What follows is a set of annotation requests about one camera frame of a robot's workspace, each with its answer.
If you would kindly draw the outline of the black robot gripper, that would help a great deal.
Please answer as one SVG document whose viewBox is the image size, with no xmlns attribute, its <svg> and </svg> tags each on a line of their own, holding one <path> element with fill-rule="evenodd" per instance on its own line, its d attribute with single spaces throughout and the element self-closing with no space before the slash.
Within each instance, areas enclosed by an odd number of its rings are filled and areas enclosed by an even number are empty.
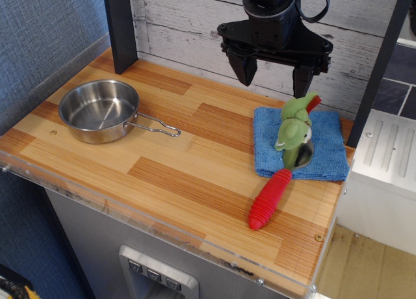
<svg viewBox="0 0 416 299">
<path fill-rule="evenodd" d="M 250 16 L 246 20 L 223 23 L 218 26 L 223 52 L 238 80 L 250 86 L 257 71 L 257 60 L 295 66 L 293 94 L 304 97 L 313 80 L 314 72 L 328 72 L 333 45 L 310 31 L 296 9 L 267 18 Z M 301 62 L 314 61 L 313 67 Z"/>
</svg>

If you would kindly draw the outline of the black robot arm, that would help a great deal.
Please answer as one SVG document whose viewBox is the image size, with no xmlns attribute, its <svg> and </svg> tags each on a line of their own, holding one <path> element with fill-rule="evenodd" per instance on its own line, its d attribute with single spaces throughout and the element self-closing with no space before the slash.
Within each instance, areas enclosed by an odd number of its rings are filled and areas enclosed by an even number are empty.
<svg viewBox="0 0 416 299">
<path fill-rule="evenodd" d="M 333 51 L 330 41 L 304 23 L 320 21 L 329 7 L 307 17 L 301 0 L 242 0 L 242 4 L 247 20 L 223 23 L 217 28 L 222 51 L 238 80 L 249 86 L 258 60 L 292 66 L 294 97 L 304 97 L 313 77 L 328 71 Z"/>
</svg>

